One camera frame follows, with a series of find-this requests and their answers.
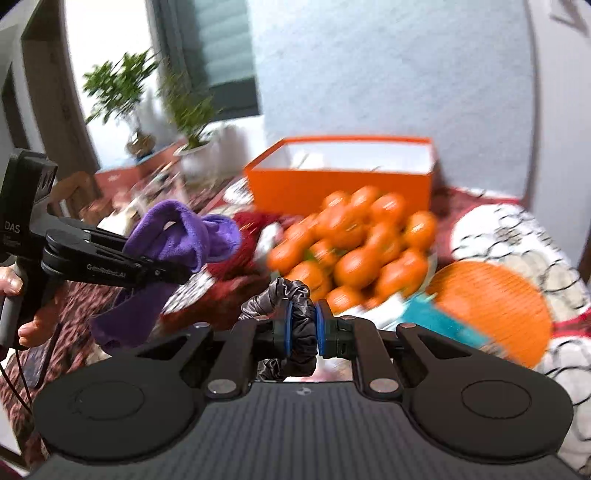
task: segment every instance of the purple cloth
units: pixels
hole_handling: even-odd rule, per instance
[[[164,200],[142,218],[123,252],[132,257],[183,264],[196,273],[206,263],[231,257],[241,240],[240,230],[232,219],[223,215],[201,218],[176,200]],[[121,291],[113,308],[90,320],[96,343],[107,353],[144,343],[177,288],[175,284],[155,282],[139,290]]]

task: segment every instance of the phone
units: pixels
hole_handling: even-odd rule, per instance
[[[42,385],[60,333],[61,323],[58,323],[48,341],[29,349],[27,359],[22,366],[22,373],[29,388],[39,388]]]

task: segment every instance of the orange box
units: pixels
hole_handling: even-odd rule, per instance
[[[364,185],[402,194],[408,213],[428,210],[435,148],[428,138],[284,138],[245,167],[260,210],[291,215],[318,212],[335,190]]]

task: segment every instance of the plant pot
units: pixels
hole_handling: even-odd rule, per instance
[[[137,160],[140,160],[141,158],[150,155],[154,151],[155,145],[156,140],[153,135],[146,135],[138,129],[132,131],[125,147],[130,154],[132,154]]]
[[[216,184],[219,164],[219,145],[217,138],[212,138],[201,147],[186,150],[188,144],[180,147],[175,157],[180,159],[180,167],[188,185],[199,193],[209,193]]]

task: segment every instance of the person's hand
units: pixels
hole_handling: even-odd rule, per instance
[[[11,267],[0,267],[0,293],[12,297],[22,290],[22,280]],[[60,288],[52,301],[37,310],[33,321],[18,329],[19,343],[28,348],[43,345],[56,328],[60,310],[66,297],[65,286]]]

